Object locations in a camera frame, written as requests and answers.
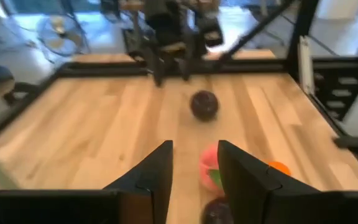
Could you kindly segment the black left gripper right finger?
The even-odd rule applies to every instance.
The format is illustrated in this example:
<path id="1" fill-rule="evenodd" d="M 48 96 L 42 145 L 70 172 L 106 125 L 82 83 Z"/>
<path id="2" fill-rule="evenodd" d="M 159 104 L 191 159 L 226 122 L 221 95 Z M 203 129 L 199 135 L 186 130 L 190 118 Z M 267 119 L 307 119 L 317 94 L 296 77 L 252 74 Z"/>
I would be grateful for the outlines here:
<path id="1" fill-rule="evenodd" d="M 227 140 L 218 164 L 234 223 L 358 223 L 356 190 L 320 191 Z"/>

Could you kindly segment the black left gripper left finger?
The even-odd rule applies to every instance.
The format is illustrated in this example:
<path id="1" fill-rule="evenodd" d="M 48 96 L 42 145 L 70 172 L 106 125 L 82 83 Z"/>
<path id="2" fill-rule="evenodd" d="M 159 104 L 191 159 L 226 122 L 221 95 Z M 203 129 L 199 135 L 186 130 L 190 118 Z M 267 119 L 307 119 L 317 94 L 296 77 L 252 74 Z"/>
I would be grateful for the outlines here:
<path id="1" fill-rule="evenodd" d="M 165 223 L 172 182 L 166 140 L 103 189 L 0 190 L 0 224 Z"/>

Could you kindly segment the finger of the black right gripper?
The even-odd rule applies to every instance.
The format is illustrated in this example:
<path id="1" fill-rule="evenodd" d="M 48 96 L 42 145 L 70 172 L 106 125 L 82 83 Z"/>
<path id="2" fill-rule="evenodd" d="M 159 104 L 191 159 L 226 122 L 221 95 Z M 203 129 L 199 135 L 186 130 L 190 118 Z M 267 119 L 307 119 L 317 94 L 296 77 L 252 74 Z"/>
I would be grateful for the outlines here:
<path id="1" fill-rule="evenodd" d="M 188 81 L 191 75 L 192 61 L 191 58 L 186 56 L 181 61 L 181 72 L 184 81 Z"/>
<path id="2" fill-rule="evenodd" d="M 154 83 L 157 87 L 160 87 L 163 80 L 163 62 L 159 58 L 152 60 L 152 70 Z"/>

